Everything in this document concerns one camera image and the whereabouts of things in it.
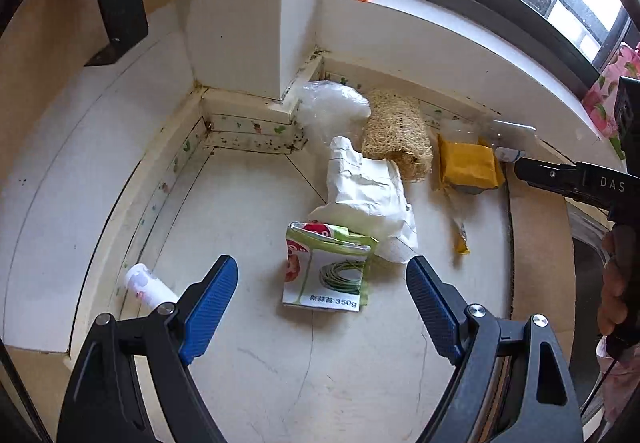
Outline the person's right hand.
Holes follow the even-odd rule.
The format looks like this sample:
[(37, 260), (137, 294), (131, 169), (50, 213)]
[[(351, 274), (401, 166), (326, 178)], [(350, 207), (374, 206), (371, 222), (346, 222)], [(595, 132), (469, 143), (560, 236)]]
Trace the person's right hand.
[(639, 273), (638, 234), (633, 227), (616, 224), (603, 238), (608, 255), (602, 273), (602, 288), (597, 322), (600, 333), (608, 339), (623, 324), (632, 301), (629, 283)]

